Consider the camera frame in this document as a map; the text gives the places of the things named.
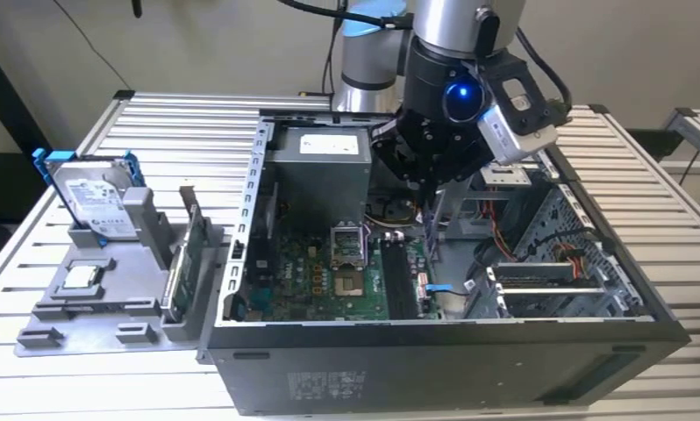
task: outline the robotic arm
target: robotic arm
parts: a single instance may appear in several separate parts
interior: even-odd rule
[[[441,184],[466,180],[493,159],[510,164],[550,146],[557,139],[554,127],[566,120],[570,95],[518,29],[525,0],[418,0],[411,28],[405,17],[383,15],[393,9],[390,3],[403,4],[369,0],[355,6],[379,14],[375,21],[365,16],[362,25],[386,31],[374,35],[379,39],[353,43],[345,35],[343,88],[355,97],[371,96],[377,89],[389,88],[386,81],[393,83],[398,74],[406,76],[402,105],[394,120],[373,129],[371,145],[394,175],[417,184],[422,206],[431,203]],[[346,19],[346,25],[355,20],[327,16]],[[393,57],[394,63],[403,63],[398,69],[383,63],[389,48],[378,50],[389,44],[383,32],[394,29],[410,32],[397,37],[399,43],[409,43],[399,48],[406,51],[403,61]],[[558,85],[565,103],[545,100],[525,61],[508,52],[514,36]],[[365,51],[381,60],[369,60]],[[374,107],[374,102],[358,103]],[[335,107],[381,111],[342,102]]]

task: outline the metal case panel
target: metal case panel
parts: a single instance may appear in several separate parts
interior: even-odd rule
[[[512,339],[498,333],[480,345],[398,337],[399,346],[216,349],[211,356],[239,413],[277,415],[585,405],[680,346],[645,335],[590,339],[585,324],[554,326],[498,326]],[[393,327],[378,329],[394,336]],[[532,343],[517,337],[526,331]]]

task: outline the circuit board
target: circuit board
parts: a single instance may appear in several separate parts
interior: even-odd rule
[[[333,270],[330,238],[282,237],[274,287],[251,290],[247,319],[281,322],[387,320],[379,247],[379,240],[369,242],[367,264],[362,271],[350,265]],[[417,290],[417,274],[422,272],[430,276],[422,243],[410,242],[405,248],[409,256],[406,269],[411,274],[413,290]],[[422,316],[438,317],[434,305]]]

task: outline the gray 3d printed holder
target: gray 3d printed holder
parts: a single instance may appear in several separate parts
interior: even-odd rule
[[[222,227],[207,220],[194,300],[180,323],[170,323],[160,298],[186,227],[168,224],[152,196],[148,188],[131,188],[124,195],[139,241],[100,246],[95,232],[69,229],[73,245],[17,336],[17,356],[196,348],[212,279],[224,263]]]

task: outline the sticker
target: sticker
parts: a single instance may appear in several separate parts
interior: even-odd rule
[[[91,230],[111,239],[135,237],[138,232],[116,187],[100,180],[69,180],[65,184],[77,219]]]
[[[358,137],[342,134],[305,134],[301,136],[299,151],[323,155],[358,155]]]
[[[289,393],[294,401],[361,399],[365,371],[317,371],[289,373]]]

